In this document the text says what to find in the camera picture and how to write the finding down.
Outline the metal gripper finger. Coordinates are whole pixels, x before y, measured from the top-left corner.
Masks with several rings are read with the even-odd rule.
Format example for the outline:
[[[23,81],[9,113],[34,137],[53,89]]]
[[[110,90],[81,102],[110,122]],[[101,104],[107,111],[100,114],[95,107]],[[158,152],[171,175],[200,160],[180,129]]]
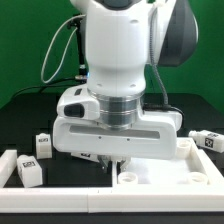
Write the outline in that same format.
[[[102,169],[105,173],[111,172],[112,162],[106,156],[98,157],[99,163],[102,166]]]
[[[126,167],[129,165],[130,162],[131,162],[131,158],[130,158],[130,157],[123,158],[123,159],[119,162],[119,168],[120,168],[121,170],[125,170]]]

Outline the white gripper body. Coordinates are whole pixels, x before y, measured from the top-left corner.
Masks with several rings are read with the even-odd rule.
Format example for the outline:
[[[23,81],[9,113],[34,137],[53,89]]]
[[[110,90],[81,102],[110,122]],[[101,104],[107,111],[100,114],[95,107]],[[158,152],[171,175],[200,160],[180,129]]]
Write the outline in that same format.
[[[101,128],[96,122],[58,116],[53,145],[60,152],[99,156],[171,159],[176,153],[182,115],[175,111],[139,113],[127,130]]]

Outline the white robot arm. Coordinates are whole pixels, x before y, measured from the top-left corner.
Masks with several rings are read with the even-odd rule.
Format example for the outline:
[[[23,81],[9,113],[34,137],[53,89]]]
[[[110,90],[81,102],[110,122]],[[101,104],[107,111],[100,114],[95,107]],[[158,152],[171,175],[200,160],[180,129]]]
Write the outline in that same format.
[[[198,27],[188,0],[70,0],[83,16],[86,84],[57,105],[53,145],[102,165],[175,155],[180,113],[167,102],[144,108],[147,65],[179,66],[194,52]]]

